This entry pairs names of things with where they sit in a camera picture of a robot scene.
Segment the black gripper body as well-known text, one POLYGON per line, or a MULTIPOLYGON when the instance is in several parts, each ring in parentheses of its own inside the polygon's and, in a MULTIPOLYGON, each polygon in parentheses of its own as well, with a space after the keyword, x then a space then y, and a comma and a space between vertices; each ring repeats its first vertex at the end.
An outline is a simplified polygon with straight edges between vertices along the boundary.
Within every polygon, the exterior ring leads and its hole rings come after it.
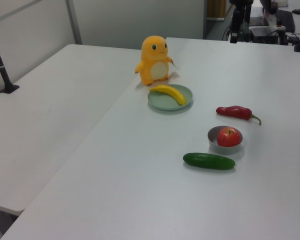
POLYGON ((230 33, 238 34, 243 23, 250 22, 251 11, 248 9, 235 9, 230 23, 230 33))

